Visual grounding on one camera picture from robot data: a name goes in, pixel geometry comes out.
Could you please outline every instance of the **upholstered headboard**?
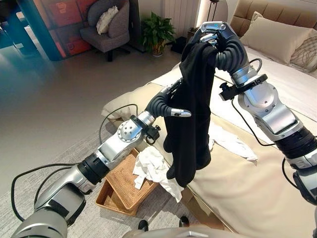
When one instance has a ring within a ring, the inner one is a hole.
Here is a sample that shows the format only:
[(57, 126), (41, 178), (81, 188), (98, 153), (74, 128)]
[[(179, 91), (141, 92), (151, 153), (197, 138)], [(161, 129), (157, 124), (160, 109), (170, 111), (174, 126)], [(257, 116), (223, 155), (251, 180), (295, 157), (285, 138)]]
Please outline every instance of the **upholstered headboard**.
[(239, 37), (243, 36), (249, 29), (251, 18), (255, 11), (272, 21), (317, 29), (317, 13), (315, 9), (312, 9), (312, 12), (308, 12), (263, 0), (239, 0), (230, 23)]

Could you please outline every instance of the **green plant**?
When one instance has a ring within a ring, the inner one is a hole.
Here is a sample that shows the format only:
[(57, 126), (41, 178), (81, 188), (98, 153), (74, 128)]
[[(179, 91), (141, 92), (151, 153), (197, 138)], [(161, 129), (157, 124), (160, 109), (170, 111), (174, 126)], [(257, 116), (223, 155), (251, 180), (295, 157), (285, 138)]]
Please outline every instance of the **green plant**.
[(151, 18), (144, 20), (142, 42), (148, 52), (161, 55), (167, 41), (175, 41), (174, 27), (170, 18), (162, 18), (152, 12)]

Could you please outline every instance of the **bed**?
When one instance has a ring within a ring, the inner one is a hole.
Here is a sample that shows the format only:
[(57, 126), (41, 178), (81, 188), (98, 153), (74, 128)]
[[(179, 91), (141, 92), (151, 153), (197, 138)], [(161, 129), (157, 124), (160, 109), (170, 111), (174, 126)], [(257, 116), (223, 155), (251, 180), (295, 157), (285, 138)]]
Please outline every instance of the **bed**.
[[(274, 21), (315, 29), (317, 27), (316, 13), (301, 12), (300, 9), (263, 1), (241, 0), (231, 22), (238, 36), (243, 36), (247, 32), (254, 11)], [(277, 88), (280, 100), (316, 135), (316, 77), (277, 63), (252, 48), (246, 47), (246, 51), (250, 60), (262, 59), (260, 73), (267, 74), (267, 81)], [(167, 74), (107, 103), (102, 114), (106, 116), (120, 106), (130, 103), (136, 103), (139, 110), (143, 110), (158, 91), (180, 77), (181, 73), (176, 65)], [(188, 189), (233, 232), (253, 238), (311, 237), (313, 229), (316, 228), (315, 206), (306, 202), (299, 191), (284, 178), (281, 171), (283, 154), (274, 146), (260, 146), (231, 103), (221, 100), (218, 95), (219, 85), (225, 81), (231, 83), (229, 74), (216, 70), (211, 93), (211, 121), (237, 135), (249, 145), (258, 157), (257, 165), (215, 144), (211, 151), (210, 164), (196, 171)], [(250, 122), (258, 137), (270, 143), (257, 128), (252, 117), (238, 106), (236, 100), (234, 104)], [(133, 107), (126, 108), (118, 111), (112, 118), (127, 120), (134, 113)], [(155, 124), (161, 127), (161, 131), (160, 138), (154, 146), (171, 165), (172, 155), (163, 149), (166, 137), (163, 118), (158, 118)], [(293, 173), (288, 165), (286, 173), (289, 177)]]

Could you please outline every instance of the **woven tray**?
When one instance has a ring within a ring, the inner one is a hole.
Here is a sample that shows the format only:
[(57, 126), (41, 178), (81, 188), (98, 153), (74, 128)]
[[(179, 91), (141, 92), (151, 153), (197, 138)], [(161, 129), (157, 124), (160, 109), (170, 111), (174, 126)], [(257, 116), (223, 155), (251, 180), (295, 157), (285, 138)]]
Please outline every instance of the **woven tray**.
[(132, 150), (126, 159), (106, 176), (106, 180), (128, 210), (138, 207), (158, 185), (158, 183), (146, 179), (140, 190), (134, 187), (134, 180), (137, 178), (137, 175), (133, 175), (132, 172), (137, 156), (138, 151), (135, 149)]
[(113, 191), (112, 187), (106, 180), (97, 199), (96, 204), (98, 206), (101, 206), (103, 208), (107, 208), (109, 210), (123, 213), (129, 216), (135, 216), (137, 214), (138, 207), (135, 207), (134, 209), (126, 209), (121, 202), (118, 195)]

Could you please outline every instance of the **rug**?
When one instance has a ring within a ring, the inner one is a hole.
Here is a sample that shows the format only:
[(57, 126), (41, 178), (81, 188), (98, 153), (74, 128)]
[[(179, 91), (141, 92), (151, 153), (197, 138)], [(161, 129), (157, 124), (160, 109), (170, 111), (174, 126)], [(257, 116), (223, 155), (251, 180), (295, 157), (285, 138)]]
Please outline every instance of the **rug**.
[[(115, 127), (107, 123), (102, 130), (102, 138), (109, 138)], [(76, 163), (82, 161), (93, 153), (99, 146), (98, 132), (80, 140), (68, 150), (57, 156), (51, 163)], [(31, 175), (20, 178), (15, 188), (15, 203), (17, 210), (23, 218), (33, 213), (34, 195), (40, 183), (57, 167), (37, 171)], [(52, 176), (47, 186), (63, 174), (61, 171)], [(87, 204), (76, 222), (68, 228), (69, 238), (121, 238), (126, 232), (135, 230), (140, 220), (149, 222), (149, 229), (178, 227), (179, 218), (187, 216), (191, 224), (199, 223), (189, 210), (180, 202), (176, 203), (168, 192), (160, 185), (141, 203), (135, 217), (115, 213), (101, 208), (95, 204), (96, 198), (103, 185), (97, 184), (93, 193), (86, 196)], [(15, 217), (10, 202), (10, 191), (0, 197), (0, 237), (10, 237), (21, 222)]]

